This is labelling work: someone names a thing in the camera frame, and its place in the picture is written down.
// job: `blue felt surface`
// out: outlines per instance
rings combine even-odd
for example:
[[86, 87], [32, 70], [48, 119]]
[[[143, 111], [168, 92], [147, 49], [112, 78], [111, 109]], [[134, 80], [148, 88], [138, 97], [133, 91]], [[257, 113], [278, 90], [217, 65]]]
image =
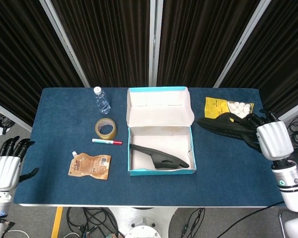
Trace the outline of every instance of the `blue felt surface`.
[[[192, 175], [130, 176], [127, 172], [126, 88], [104, 89], [111, 104], [106, 117], [117, 125], [123, 146], [92, 143], [97, 111], [92, 88], [48, 88], [41, 96], [21, 183], [14, 202], [25, 204], [130, 206], [268, 206], [282, 201], [270, 162], [239, 140], [212, 134], [195, 122], [192, 134], [197, 171]], [[204, 116], [205, 97], [254, 102], [255, 89], [190, 88], [195, 119]], [[72, 151], [112, 156], [108, 180], [68, 176]]]

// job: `brown pouch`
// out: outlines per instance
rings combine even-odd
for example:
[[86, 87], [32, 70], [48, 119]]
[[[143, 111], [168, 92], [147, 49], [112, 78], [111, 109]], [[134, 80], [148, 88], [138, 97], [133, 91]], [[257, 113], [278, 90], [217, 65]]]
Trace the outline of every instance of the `brown pouch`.
[[110, 155], [89, 156], [85, 153], [77, 155], [76, 152], [73, 152], [73, 156], [68, 175], [76, 177], [89, 175], [93, 178], [104, 180], [108, 178]]

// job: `bottle cap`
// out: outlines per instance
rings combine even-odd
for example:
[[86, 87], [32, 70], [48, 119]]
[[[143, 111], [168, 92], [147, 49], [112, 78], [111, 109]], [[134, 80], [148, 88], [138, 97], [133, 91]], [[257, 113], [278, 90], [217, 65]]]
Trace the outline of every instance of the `bottle cap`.
[[97, 95], [101, 94], [101, 87], [94, 87], [94, 93]]

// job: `box lid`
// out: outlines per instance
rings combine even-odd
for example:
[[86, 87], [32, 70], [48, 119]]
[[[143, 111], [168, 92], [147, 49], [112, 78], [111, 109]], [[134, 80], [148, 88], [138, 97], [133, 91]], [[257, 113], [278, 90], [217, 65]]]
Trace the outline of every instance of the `box lid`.
[[194, 113], [186, 87], [129, 88], [127, 124], [134, 126], [191, 126]]

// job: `marker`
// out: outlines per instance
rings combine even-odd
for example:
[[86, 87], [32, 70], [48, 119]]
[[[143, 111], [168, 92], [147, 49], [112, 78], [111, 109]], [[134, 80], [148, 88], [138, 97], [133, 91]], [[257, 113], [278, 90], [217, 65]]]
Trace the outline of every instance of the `marker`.
[[122, 141], [118, 140], [102, 140], [102, 139], [92, 139], [94, 143], [112, 144], [112, 145], [122, 145]]

